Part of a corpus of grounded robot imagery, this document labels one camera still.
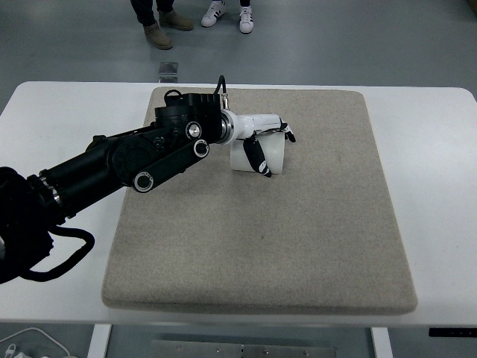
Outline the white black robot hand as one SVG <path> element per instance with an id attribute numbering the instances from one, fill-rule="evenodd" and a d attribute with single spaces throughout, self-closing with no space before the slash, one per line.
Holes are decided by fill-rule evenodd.
<path id="1" fill-rule="evenodd" d="M 295 142 L 287 122 L 277 114 L 236 115 L 225 112 L 233 126 L 230 145 L 231 169 L 255 172 L 265 177 L 282 173 L 285 141 Z"/>

